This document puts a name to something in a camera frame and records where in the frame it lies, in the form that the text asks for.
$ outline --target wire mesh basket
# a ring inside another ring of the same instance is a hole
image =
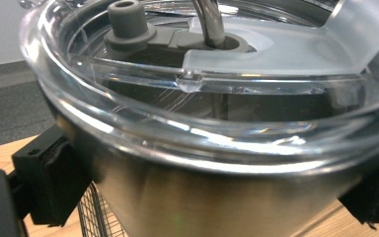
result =
[[[94,184],[82,196],[78,211],[84,237],[127,237]]]

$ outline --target gray plastic piece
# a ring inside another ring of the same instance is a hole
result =
[[[191,32],[179,32],[175,33],[179,38],[177,40],[177,47],[185,50],[190,49],[201,49],[201,50],[224,50],[231,52],[247,52],[249,50],[248,43],[234,35],[225,34],[225,40],[223,42],[222,48],[213,48],[205,43],[203,36],[201,34],[191,33]]]
[[[149,45],[153,46],[168,46],[174,37],[175,30],[172,28],[156,28],[156,37],[150,40]]]
[[[112,29],[106,34],[111,49],[134,52],[145,49],[156,36],[156,28],[146,22],[144,8],[136,0],[121,0],[109,6]]]

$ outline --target metal rod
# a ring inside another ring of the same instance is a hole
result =
[[[224,28],[217,0],[192,0],[201,22],[204,41],[210,47],[224,49]]]

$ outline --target gray knob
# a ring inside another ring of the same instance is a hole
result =
[[[136,51],[146,48],[146,43],[156,36],[156,29],[146,22],[144,8],[136,0],[121,0],[109,6],[113,27],[106,41],[114,50]]]

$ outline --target stainless steel pot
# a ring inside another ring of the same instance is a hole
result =
[[[287,236],[379,164],[379,52],[356,75],[194,72],[156,50],[121,61],[104,42],[111,3],[40,2],[21,48],[129,236]],[[142,3],[158,27],[195,16],[185,0]],[[319,27],[334,5],[221,10]]]

